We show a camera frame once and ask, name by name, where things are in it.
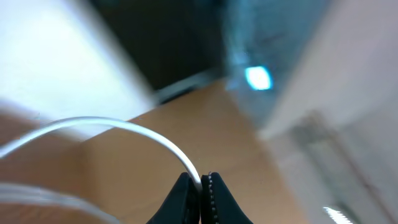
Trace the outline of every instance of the blue light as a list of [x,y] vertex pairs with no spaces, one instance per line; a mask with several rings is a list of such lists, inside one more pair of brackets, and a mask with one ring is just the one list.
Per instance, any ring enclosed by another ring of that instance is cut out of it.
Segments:
[[245,70],[246,79],[254,90],[269,90],[272,88],[270,73],[262,66],[249,67]]

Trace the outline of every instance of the black plastic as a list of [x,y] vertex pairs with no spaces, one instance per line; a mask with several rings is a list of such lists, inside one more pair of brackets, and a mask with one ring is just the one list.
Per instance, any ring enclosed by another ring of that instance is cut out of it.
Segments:
[[192,179],[184,172],[147,224],[198,224],[199,203]]
[[203,175],[201,178],[203,186],[201,222],[203,224],[252,224],[236,203],[221,176],[218,173],[212,173],[210,176],[211,187],[208,175]]

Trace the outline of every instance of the white wall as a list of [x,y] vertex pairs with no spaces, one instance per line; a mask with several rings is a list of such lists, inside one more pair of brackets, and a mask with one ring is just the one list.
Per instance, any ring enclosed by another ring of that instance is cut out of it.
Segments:
[[398,220],[398,94],[340,131],[347,151]]
[[394,94],[397,10],[391,0],[332,0],[262,135],[282,133],[311,110],[341,126]]
[[[49,120],[131,119],[155,106],[140,71],[77,0],[0,2],[0,101]],[[76,128],[83,139],[105,129]]]

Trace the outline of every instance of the white cable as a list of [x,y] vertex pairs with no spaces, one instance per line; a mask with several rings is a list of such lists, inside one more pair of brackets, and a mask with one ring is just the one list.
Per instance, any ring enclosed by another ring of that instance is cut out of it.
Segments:
[[61,206],[82,210],[94,217],[98,217],[112,224],[120,224],[120,221],[112,215],[101,211],[96,206],[76,197],[67,197],[63,195],[32,195],[32,194],[0,194],[1,203],[19,203],[23,205],[38,205],[38,206]]
[[41,187],[10,183],[0,183],[0,194],[59,195]]
[[196,168],[193,166],[192,162],[188,159],[188,157],[181,151],[180,148],[178,148],[173,142],[162,136],[161,134],[158,134],[150,129],[144,128],[142,126],[139,126],[137,124],[133,123],[128,123],[126,121],[121,121],[118,119],[113,119],[113,118],[101,118],[101,117],[77,117],[77,118],[67,118],[67,119],[61,119],[59,121],[54,121],[52,123],[46,124],[45,126],[33,130],[24,136],[20,137],[19,139],[15,139],[9,143],[7,143],[4,146],[0,147],[0,158],[4,158],[8,154],[12,153],[19,147],[27,144],[31,140],[34,140],[38,137],[43,136],[44,134],[47,134],[49,132],[58,130],[60,128],[68,128],[76,125],[82,125],[82,124],[103,124],[103,125],[108,125],[116,128],[121,128],[125,129],[128,131],[132,131],[135,133],[139,133],[142,135],[147,136],[148,138],[151,138],[159,143],[161,143],[163,146],[168,148],[174,155],[180,159],[182,164],[185,166],[187,172],[189,173],[190,177],[193,180],[193,183],[195,184],[195,187],[199,191],[199,193],[202,190],[201,182],[200,182],[200,177],[199,174],[196,170]]

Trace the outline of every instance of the wooden surface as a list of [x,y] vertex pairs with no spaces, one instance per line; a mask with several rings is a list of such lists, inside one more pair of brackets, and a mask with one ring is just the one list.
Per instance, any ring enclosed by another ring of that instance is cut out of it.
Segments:
[[[31,120],[0,108],[0,145],[37,126]],[[82,172],[84,152],[74,150],[78,144],[57,133],[32,141],[5,159],[0,159],[0,182],[40,186],[89,197],[87,178]],[[98,220],[79,211],[11,203],[0,203],[0,223],[99,224]]]
[[[255,140],[251,125],[238,113],[221,83],[183,96],[132,122],[173,141],[200,175],[219,172],[254,223],[307,223],[271,158]],[[71,148],[69,154],[75,156],[71,169],[62,169],[58,178],[65,175],[78,182],[51,184],[57,179],[49,175],[50,171],[41,170],[36,175],[41,175],[43,184],[35,184],[87,198],[128,224],[148,221],[184,172],[183,165],[164,147],[120,129],[85,141]]]

